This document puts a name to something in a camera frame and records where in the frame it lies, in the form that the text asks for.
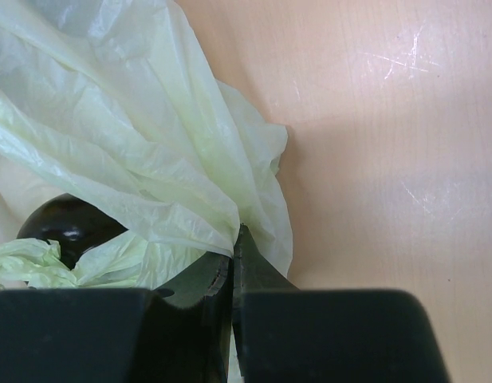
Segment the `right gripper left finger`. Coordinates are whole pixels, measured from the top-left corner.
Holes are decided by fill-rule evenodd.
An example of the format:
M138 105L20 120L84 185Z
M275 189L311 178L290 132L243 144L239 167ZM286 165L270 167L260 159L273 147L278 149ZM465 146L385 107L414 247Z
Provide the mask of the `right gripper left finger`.
M232 290L208 253L156 290L0 291L0 382L224 382Z

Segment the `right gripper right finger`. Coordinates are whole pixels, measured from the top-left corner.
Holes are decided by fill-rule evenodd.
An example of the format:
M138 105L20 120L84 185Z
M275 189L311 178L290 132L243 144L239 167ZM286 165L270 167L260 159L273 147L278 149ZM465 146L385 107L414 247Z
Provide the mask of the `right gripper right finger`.
M448 382L426 310L396 289L300 290L241 226L233 326L247 382Z

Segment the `light green plastic bag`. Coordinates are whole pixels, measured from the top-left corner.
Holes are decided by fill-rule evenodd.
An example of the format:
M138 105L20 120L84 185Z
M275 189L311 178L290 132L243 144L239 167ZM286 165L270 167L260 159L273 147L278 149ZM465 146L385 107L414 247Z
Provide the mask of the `light green plastic bag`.
M287 275L293 234L277 170L288 140L217 80L173 1L0 1L0 160L126 231L75 267L62 242L16 239L0 192L0 284L156 288L241 225Z

